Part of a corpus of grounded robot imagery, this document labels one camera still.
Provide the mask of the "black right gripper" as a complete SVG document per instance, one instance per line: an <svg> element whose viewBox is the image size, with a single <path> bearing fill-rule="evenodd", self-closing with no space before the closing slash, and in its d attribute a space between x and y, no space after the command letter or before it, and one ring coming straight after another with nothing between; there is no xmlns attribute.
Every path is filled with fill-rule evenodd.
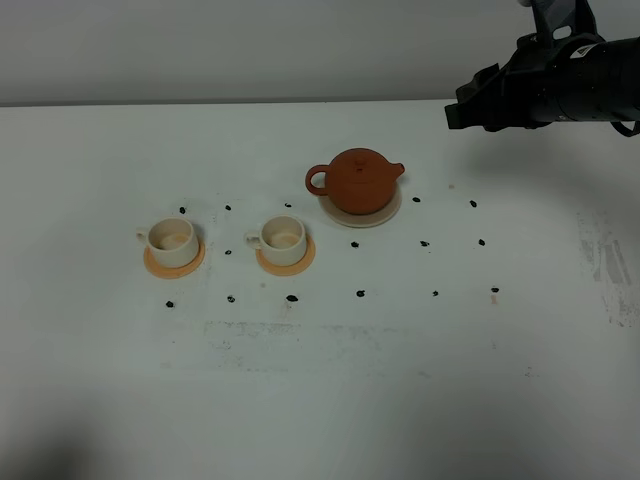
<svg viewBox="0 0 640 480"><path fill-rule="evenodd" d="M605 119L605 41L589 34L518 46L507 65L477 72L445 107L448 127L541 128L554 122Z"/></svg>

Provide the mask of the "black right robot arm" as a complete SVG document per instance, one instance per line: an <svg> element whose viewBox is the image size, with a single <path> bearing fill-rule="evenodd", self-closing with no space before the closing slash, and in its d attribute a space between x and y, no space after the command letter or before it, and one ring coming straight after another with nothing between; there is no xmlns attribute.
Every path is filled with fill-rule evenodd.
<svg viewBox="0 0 640 480"><path fill-rule="evenodd" d="M491 65L456 90L445 107L448 127L538 129L558 122L605 122L639 134L639 40L606 42L589 34L546 47L518 40L504 65Z"/></svg>

